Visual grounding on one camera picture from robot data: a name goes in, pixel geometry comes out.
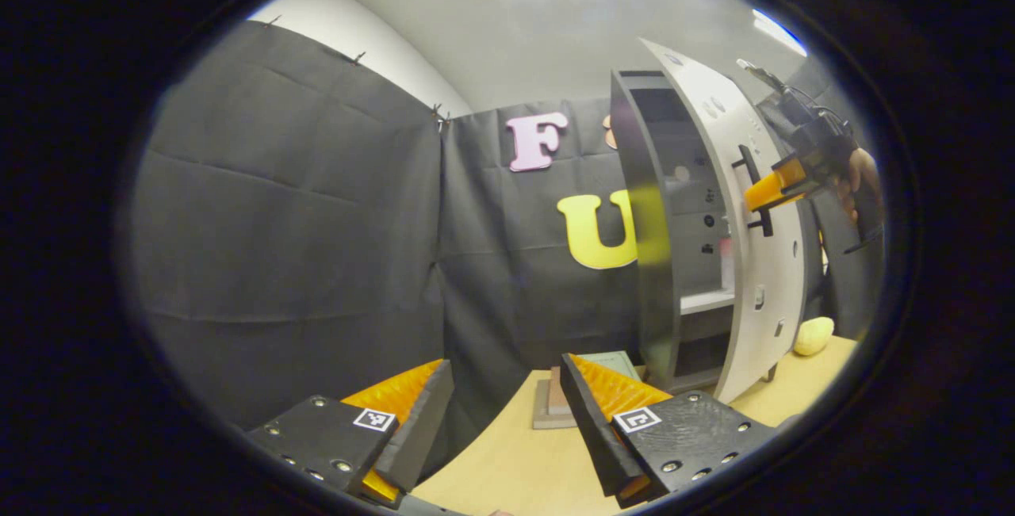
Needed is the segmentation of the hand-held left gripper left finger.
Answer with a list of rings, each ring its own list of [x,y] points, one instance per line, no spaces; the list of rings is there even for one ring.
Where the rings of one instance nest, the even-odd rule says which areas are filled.
[[[447,358],[352,396],[311,396],[248,430],[265,454],[328,491],[399,508],[420,480],[454,392]]]

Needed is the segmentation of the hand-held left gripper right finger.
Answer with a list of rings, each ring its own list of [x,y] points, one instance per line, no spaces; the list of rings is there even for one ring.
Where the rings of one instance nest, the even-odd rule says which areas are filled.
[[[577,354],[561,356],[561,388],[621,509],[687,495],[777,436],[703,391],[669,394]]]

